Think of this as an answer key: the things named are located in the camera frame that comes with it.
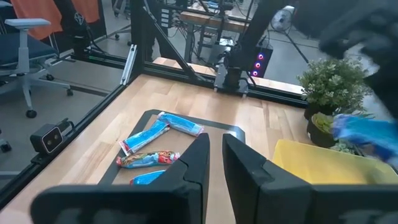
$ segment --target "blue wrapper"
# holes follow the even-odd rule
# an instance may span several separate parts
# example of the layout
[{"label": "blue wrapper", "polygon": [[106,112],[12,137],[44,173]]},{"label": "blue wrapper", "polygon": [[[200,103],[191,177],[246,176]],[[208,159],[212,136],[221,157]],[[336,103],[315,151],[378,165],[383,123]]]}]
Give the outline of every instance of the blue wrapper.
[{"label": "blue wrapper", "polygon": [[398,131],[396,124],[387,121],[339,114],[334,118],[333,136],[353,144],[372,145],[382,161],[398,156]]},{"label": "blue wrapper", "polygon": [[193,136],[198,136],[204,130],[203,126],[200,126],[199,124],[195,124],[187,119],[164,112],[160,112],[157,115],[157,119],[169,124],[171,128]]},{"label": "blue wrapper", "polygon": [[125,157],[117,157],[116,164],[123,168],[133,169],[140,167],[171,165],[179,159],[180,153],[172,151],[157,151],[135,153]]},{"label": "blue wrapper", "polygon": [[156,120],[148,130],[141,131],[126,140],[120,141],[119,144],[125,155],[128,156],[136,153],[140,148],[144,147],[146,144],[150,143],[169,129],[170,128],[167,123]]},{"label": "blue wrapper", "polygon": [[158,170],[147,174],[141,174],[130,180],[131,185],[147,185],[162,175],[166,170]]}]

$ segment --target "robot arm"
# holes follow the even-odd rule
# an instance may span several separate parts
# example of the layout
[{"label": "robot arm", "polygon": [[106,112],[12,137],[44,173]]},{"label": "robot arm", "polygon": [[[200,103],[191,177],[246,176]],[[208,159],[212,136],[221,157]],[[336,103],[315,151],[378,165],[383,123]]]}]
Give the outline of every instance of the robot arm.
[{"label": "robot arm", "polygon": [[216,78],[215,88],[222,85],[227,92],[242,93],[243,95],[248,92],[248,82],[245,78],[241,78],[242,71],[250,64],[256,45],[272,18],[284,6],[285,4],[281,0],[260,1],[241,41],[226,54],[223,67],[218,70],[220,75]]},{"label": "robot arm", "polygon": [[354,45],[379,65],[379,70],[366,77],[365,83],[398,120],[398,2],[394,0],[361,1],[354,9],[325,29],[320,50],[343,58]]}]

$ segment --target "office chair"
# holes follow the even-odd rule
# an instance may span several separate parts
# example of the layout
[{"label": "office chair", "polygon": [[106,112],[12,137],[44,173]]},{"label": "office chair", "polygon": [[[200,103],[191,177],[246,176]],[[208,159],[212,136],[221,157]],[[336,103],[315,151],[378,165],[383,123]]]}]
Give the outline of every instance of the office chair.
[{"label": "office chair", "polygon": [[22,88],[28,106],[26,116],[34,118],[37,112],[33,109],[30,98],[31,86],[46,86],[67,89],[72,96],[70,85],[42,80],[42,72],[51,66],[45,61],[58,55],[53,47],[28,35],[28,30],[37,26],[50,25],[45,19],[6,19],[5,24],[13,26],[19,33],[0,35],[0,95],[16,88]]},{"label": "office chair", "polygon": [[[115,17],[119,17],[120,13],[123,13],[126,16],[126,19],[130,19],[130,0],[112,0],[112,9]],[[130,26],[118,30],[114,33],[114,38],[119,40],[119,34],[130,34],[131,28]]]}]

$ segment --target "cable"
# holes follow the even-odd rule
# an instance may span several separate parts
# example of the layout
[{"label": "cable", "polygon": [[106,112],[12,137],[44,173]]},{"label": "cable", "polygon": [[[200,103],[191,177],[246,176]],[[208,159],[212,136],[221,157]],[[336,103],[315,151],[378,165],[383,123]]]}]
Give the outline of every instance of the cable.
[{"label": "cable", "polygon": [[88,38],[90,39],[91,44],[93,44],[94,47],[96,47],[102,54],[106,54],[106,52],[103,49],[101,49],[101,47],[99,47],[97,45],[97,43],[94,41],[93,33],[88,25],[86,25],[86,29],[87,29]]},{"label": "cable", "polygon": [[69,121],[68,118],[63,119],[61,122],[57,124],[57,127],[60,129],[61,132],[64,132],[69,126],[71,126],[72,130],[75,129],[75,124],[72,121]]},{"label": "cable", "polygon": [[267,45],[266,45],[265,48],[268,47],[269,42],[271,41],[269,36],[270,36],[270,35],[269,35],[269,29],[267,29],[267,35],[265,35],[265,36],[260,40],[260,42],[259,42],[259,45],[261,46],[260,51],[262,50],[262,43],[263,43],[263,41],[266,39],[266,37],[268,37],[268,43],[267,43]]},{"label": "cable", "polygon": [[249,22],[249,15],[250,15],[251,8],[253,6],[253,2],[254,2],[254,0],[251,0],[250,5],[249,5],[248,14],[246,15],[246,20],[244,21],[243,34],[246,33],[246,26]]},{"label": "cable", "polygon": [[[185,39],[185,41],[187,41],[187,30],[184,26],[177,26],[177,30],[180,31],[180,33],[182,34],[183,38]],[[199,55],[198,55],[198,50],[195,46],[195,34],[193,34],[193,42],[192,42],[192,46],[191,46],[191,52],[193,52],[196,56],[197,59],[199,60],[199,62],[201,62],[204,65],[208,65],[208,62],[206,62],[205,60],[203,60]]]},{"label": "cable", "polygon": [[250,78],[250,81],[253,83],[253,86],[254,87],[257,87],[257,84],[256,84],[256,82],[254,81],[254,79],[253,79],[253,77],[249,74],[249,72],[248,71],[246,71],[246,74],[248,75],[248,77]]},{"label": "cable", "polygon": [[238,7],[238,10],[239,10],[239,12],[242,14],[242,16],[246,17],[247,14],[245,14],[245,13],[242,12],[241,7],[239,6],[239,4],[238,4],[237,1],[235,1],[235,5]]},{"label": "cable", "polygon": [[178,32],[178,29],[175,30],[174,35],[172,35],[172,36],[169,36],[169,35],[168,35],[167,37],[168,37],[168,38],[173,38],[173,37],[175,37],[175,35],[177,34],[177,32]]},{"label": "cable", "polygon": [[197,30],[194,30],[193,33],[198,32],[200,29],[202,29],[204,26],[206,26],[206,25],[210,22],[210,19],[212,19],[212,18],[214,18],[214,17],[215,17],[215,15],[214,15],[214,16],[210,16],[210,17],[206,20],[206,22],[205,22],[204,24],[202,24]]},{"label": "cable", "polygon": [[286,37],[290,40],[290,42],[293,44],[293,46],[296,48],[297,52],[301,55],[301,57],[305,60],[306,63],[309,63],[308,58],[303,54],[303,52],[299,49],[297,44],[293,41],[293,39],[286,33],[284,32]]}]

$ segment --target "desk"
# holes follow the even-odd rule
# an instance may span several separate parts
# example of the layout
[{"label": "desk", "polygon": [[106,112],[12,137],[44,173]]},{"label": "desk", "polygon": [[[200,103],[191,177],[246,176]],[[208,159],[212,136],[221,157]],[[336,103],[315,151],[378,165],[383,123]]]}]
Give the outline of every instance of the desk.
[{"label": "desk", "polygon": [[[205,11],[198,3],[193,4],[189,7],[189,9],[198,10],[198,11]],[[227,15],[231,15],[231,11],[225,12]],[[195,26],[203,26],[203,27],[212,27],[212,28],[219,28],[221,25],[221,19],[217,17],[205,16],[202,14],[197,14],[194,12],[182,12],[180,15],[182,21],[188,24],[187,30],[187,41],[185,42],[185,53],[184,59],[187,62],[191,62],[191,55],[192,55],[192,41],[193,41],[193,31]],[[223,30],[231,31],[231,32],[238,32],[242,33],[244,30],[244,22],[236,22],[231,21],[229,19],[225,20]]]},{"label": "desk", "polygon": [[118,141],[152,109],[239,126],[246,144],[266,157],[279,139],[310,142],[303,109],[140,75],[0,212],[0,223],[31,223],[32,199],[51,186],[97,184],[120,150]]},{"label": "desk", "polygon": [[[180,65],[177,63],[177,61],[168,59],[168,58],[159,57],[156,60],[154,60],[153,63],[160,64],[160,65],[167,65],[167,66],[170,66],[173,68],[181,68]],[[193,63],[188,63],[188,64],[194,69],[194,71],[196,71],[198,73],[216,76],[216,72],[210,67],[206,67],[203,65],[197,65],[197,64],[193,64]],[[278,81],[269,80],[266,78],[258,78],[258,77],[252,77],[252,78],[256,82],[256,85],[258,85],[258,86],[274,88],[277,90],[283,90],[283,91],[296,93],[296,94],[302,94],[302,91],[301,91],[302,87],[298,86],[298,85],[278,82]]]}]

